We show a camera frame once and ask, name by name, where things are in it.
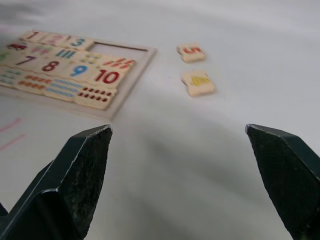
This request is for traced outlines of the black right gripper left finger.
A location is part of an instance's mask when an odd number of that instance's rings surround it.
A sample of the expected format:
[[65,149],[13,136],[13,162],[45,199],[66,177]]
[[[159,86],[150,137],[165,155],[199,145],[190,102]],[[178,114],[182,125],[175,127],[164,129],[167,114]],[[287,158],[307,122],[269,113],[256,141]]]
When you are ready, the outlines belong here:
[[83,240],[97,207],[113,131],[84,130],[32,180],[11,211],[0,208],[2,240]]

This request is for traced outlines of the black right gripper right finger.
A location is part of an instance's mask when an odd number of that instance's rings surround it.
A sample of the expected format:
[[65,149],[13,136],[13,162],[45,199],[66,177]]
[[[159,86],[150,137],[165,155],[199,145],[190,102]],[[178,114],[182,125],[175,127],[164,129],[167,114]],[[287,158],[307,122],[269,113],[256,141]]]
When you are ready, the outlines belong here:
[[297,135],[247,124],[264,187],[294,240],[320,238],[320,158]]

